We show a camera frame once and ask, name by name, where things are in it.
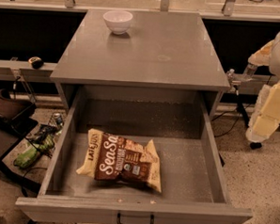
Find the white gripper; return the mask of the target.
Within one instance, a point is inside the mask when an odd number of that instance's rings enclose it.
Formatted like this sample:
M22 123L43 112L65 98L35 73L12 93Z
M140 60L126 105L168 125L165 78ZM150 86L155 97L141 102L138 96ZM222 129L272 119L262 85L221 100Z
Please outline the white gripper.
M248 62L258 67L270 64L273 40L248 57ZM263 87L266 98L260 109L260 116L253 114L246 130L246 137L251 142L261 143L267 140L280 125L280 82L272 87Z

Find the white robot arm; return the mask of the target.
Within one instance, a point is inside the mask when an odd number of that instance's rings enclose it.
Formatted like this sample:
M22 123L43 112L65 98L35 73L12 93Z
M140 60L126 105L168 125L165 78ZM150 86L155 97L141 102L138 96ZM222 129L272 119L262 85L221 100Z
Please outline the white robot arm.
M280 31L274 40L251 54L248 62L258 67L268 66L269 72L278 79L275 85L265 85L260 90L254 112L248 123L247 139L261 143L268 139L280 125Z

